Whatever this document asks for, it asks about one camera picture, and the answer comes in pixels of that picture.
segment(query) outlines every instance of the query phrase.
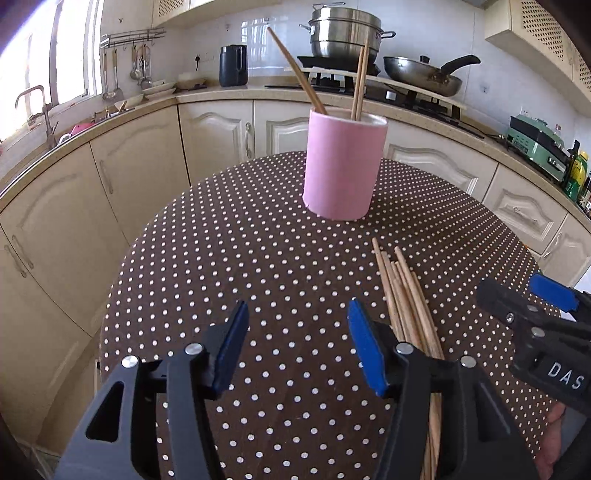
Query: black kettle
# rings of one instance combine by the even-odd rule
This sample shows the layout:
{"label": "black kettle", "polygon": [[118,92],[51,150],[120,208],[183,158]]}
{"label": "black kettle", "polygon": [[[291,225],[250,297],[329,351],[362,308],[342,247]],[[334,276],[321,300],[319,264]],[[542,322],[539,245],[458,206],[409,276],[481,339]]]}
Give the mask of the black kettle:
{"label": "black kettle", "polygon": [[220,85],[235,87],[248,82],[246,45],[228,45],[220,52]]}

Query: pink object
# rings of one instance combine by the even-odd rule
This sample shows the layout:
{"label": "pink object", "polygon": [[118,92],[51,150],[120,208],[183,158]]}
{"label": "pink object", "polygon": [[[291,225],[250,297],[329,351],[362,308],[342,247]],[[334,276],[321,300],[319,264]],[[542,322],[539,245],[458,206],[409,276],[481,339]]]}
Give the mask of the pink object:
{"label": "pink object", "polygon": [[74,125],[74,128],[72,129],[72,131],[70,132],[70,136],[73,137],[74,135],[79,134],[80,132],[83,132],[84,130],[95,126],[94,124],[77,124]]}
{"label": "pink object", "polygon": [[327,111],[310,111],[304,204],[331,220],[357,220],[369,210],[388,121],[363,113],[354,122],[350,110]]}

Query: polka dot tablecloth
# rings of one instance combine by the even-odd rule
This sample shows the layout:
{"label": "polka dot tablecloth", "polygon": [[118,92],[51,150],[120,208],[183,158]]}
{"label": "polka dot tablecloth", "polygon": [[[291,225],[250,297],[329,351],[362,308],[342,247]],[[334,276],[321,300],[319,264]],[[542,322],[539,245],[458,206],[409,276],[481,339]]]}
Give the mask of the polka dot tablecloth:
{"label": "polka dot tablecloth", "polygon": [[[487,208],[448,182],[383,160],[368,214],[335,222],[302,203],[304,152],[225,170],[170,203],[131,246],[108,299],[102,374],[199,341],[246,300],[251,327],[230,390],[208,402],[232,479],[369,479],[394,410],[366,385],[346,309],[387,322],[371,239],[417,273],[448,359],[474,356],[532,454],[550,399],[508,371],[511,332],[475,305],[491,276],[525,294],[537,266]],[[542,306],[539,299],[531,302]],[[159,400],[161,469],[174,476]]]}

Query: chopstick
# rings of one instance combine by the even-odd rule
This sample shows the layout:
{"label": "chopstick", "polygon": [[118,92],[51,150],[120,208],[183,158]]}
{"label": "chopstick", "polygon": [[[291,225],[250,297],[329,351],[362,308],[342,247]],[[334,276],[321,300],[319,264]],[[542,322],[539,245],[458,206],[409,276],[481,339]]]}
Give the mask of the chopstick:
{"label": "chopstick", "polygon": [[365,78],[367,77],[369,60],[369,39],[365,41],[363,50],[359,54],[357,64],[357,78],[355,79],[355,92],[353,94],[353,106],[351,107],[351,120],[361,120],[363,109],[363,96],[365,94]]}
{"label": "chopstick", "polygon": [[287,63],[290,64],[290,67],[293,69],[295,76],[297,77],[297,81],[300,83],[300,86],[304,89],[306,94],[308,94],[310,102],[312,102],[312,105],[314,105],[316,111],[318,113],[322,113],[322,115],[328,115],[326,108],[318,98],[318,95],[316,95],[314,89],[310,86],[310,83],[306,79],[304,73],[301,71],[296,61],[294,60],[294,57],[291,56],[285,45],[281,43],[281,40],[277,38],[277,35],[275,35],[275,32],[273,32],[273,29],[271,27],[268,27],[267,30],[273,37],[273,40],[275,40],[275,43],[279,47],[279,50],[281,50],[281,53],[283,53],[283,56],[287,60]]}
{"label": "chopstick", "polygon": [[[395,247],[397,261],[390,261],[388,254],[380,250],[376,238],[372,238],[372,246],[382,277],[390,324],[398,341],[412,343],[427,355],[444,359],[443,349],[427,306],[427,300],[416,274],[411,272],[402,251],[399,247]],[[391,297],[394,297],[394,308],[389,304]],[[421,480],[434,480],[437,472],[441,442],[440,394],[431,394],[428,424],[429,430]]]}

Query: bundle of chopsticks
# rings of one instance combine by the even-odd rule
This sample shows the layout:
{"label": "bundle of chopsticks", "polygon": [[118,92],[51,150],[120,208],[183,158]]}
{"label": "bundle of chopsticks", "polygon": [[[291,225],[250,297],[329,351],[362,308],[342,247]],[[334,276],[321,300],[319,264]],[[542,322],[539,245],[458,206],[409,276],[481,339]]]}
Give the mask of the bundle of chopsticks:
{"label": "bundle of chopsticks", "polygon": [[[390,325],[401,342],[412,343],[432,358],[444,359],[437,330],[431,318],[417,275],[412,272],[400,247],[395,247],[393,261],[372,239],[379,276],[388,306]],[[431,394],[429,433],[421,480],[434,480],[437,473],[441,438],[441,395]]]}

